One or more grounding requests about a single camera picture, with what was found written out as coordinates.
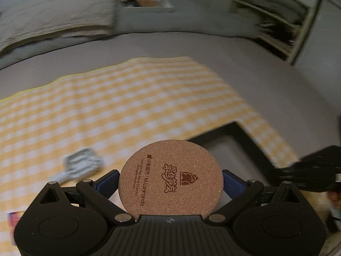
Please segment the white grey plug adapter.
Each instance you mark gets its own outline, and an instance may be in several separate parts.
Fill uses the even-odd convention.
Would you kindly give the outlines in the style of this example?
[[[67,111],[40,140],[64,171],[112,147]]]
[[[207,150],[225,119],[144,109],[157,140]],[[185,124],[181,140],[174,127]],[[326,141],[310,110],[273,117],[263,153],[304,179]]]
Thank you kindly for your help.
[[[64,158],[64,169],[49,178],[49,181],[55,181],[63,184],[69,181],[86,179],[97,173],[103,166],[102,158],[88,147],[83,148]]]

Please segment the black cardboard box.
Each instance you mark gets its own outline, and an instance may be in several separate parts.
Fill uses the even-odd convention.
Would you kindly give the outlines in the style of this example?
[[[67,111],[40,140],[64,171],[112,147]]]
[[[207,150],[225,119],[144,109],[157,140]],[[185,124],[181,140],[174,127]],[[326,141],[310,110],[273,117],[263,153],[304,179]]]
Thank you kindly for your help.
[[[276,162],[238,122],[230,122],[188,139],[208,150],[220,165],[243,180],[256,179],[268,187],[282,183]]]

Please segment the round cork coaster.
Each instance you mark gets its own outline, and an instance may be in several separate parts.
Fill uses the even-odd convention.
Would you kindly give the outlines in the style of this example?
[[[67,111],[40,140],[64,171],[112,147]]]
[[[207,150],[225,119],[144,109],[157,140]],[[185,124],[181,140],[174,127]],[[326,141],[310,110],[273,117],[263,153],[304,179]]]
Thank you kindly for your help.
[[[141,215],[207,217],[223,193],[223,174],[205,148],[162,140],[134,153],[122,168],[118,193],[125,210]]]

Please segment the colourful card box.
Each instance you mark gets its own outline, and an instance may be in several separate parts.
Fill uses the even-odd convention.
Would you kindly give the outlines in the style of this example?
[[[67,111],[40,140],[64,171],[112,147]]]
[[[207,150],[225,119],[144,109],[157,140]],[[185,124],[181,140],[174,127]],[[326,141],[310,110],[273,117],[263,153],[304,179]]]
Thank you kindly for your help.
[[[24,211],[13,211],[7,214],[7,223],[9,225],[10,241],[12,245],[14,246],[16,245],[14,241],[14,230],[15,230],[17,223],[23,216],[23,214],[24,214]]]

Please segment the yellow white checkered cloth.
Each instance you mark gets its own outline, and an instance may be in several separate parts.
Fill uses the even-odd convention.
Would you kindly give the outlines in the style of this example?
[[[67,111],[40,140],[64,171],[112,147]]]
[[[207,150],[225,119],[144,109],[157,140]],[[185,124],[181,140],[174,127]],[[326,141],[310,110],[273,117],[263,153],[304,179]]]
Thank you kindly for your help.
[[[190,57],[133,58],[1,100],[1,254],[17,255],[9,213],[24,211],[63,160],[90,147],[103,171],[141,147],[237,121],[274,165],[297,156],[217,73]]]

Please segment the white wooden shelf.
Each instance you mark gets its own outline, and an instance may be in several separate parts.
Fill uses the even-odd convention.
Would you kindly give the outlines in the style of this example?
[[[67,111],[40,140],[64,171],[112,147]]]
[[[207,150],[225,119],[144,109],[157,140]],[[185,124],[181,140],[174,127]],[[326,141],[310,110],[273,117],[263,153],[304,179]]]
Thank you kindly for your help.
[[[319,0],[231,0],[230,11],[259,18],[256,42],[286,63],[298,58]]]

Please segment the grey pillow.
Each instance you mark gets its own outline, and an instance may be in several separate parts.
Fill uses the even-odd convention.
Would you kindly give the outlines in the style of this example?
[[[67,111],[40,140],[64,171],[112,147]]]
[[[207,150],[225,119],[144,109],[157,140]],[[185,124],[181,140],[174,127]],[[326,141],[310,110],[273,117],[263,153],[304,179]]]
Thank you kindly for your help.
[[[115,0],[23,0],[1,12],[1,53],[47,38],[110,35]]]

